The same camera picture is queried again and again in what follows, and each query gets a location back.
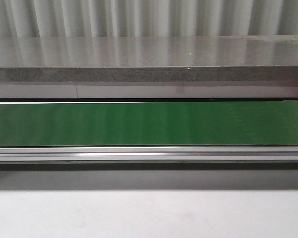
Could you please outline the green conveyor belt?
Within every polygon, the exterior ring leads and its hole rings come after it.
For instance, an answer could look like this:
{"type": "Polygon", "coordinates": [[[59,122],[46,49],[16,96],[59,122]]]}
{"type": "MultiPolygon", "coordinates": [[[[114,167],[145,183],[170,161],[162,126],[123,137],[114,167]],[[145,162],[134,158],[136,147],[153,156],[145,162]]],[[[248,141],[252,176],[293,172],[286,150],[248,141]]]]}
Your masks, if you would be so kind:
{"type": "Polygon", "coordinates": [[[298,101],[0,104],[0,147],[298,145],[298,101]]]}

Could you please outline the grey speckled stone counter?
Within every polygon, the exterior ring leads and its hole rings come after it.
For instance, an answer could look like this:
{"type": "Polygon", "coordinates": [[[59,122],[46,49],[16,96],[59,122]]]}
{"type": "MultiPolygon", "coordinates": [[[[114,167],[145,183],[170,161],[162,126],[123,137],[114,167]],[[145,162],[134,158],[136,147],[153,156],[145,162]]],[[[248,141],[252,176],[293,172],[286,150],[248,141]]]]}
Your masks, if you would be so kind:
{"type": "Polygon", "coordinates": [[[0,37],[0,82],[298,81],[298,35],[0,37]]]}

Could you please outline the white pleated curtain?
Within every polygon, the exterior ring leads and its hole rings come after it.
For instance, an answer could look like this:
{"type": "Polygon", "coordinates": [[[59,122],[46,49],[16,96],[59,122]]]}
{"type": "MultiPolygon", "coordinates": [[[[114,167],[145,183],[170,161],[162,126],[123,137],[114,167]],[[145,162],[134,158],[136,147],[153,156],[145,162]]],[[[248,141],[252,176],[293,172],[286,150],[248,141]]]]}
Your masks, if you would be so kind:
{"type": "Polygon", "coordinates": [[[0,0],[0,37],[298,34],[298,0],[0,0]]]}

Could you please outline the white conveyor back rail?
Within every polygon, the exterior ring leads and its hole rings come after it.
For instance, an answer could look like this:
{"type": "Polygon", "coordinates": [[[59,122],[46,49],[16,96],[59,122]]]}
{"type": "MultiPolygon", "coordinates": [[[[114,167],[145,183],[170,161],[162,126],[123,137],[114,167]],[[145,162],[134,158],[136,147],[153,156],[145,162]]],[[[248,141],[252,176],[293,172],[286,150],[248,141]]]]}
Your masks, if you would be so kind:
{"type": "Polygon", "coordinates": [[[298,98],[298,81],[0,83],[0,99],[87,98],[298,98]]]}

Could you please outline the aluminium conveyor front rail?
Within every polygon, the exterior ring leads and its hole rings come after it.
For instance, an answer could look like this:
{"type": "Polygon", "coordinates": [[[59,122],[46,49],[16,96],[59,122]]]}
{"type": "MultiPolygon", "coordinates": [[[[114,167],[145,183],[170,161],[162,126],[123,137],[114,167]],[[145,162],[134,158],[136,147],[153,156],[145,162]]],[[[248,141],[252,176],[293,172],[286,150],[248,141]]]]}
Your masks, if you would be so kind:
{"type": "Polygon", "coordinates": [[[0,164],[298,162],[298,146],[0,147],[0,164]]]}

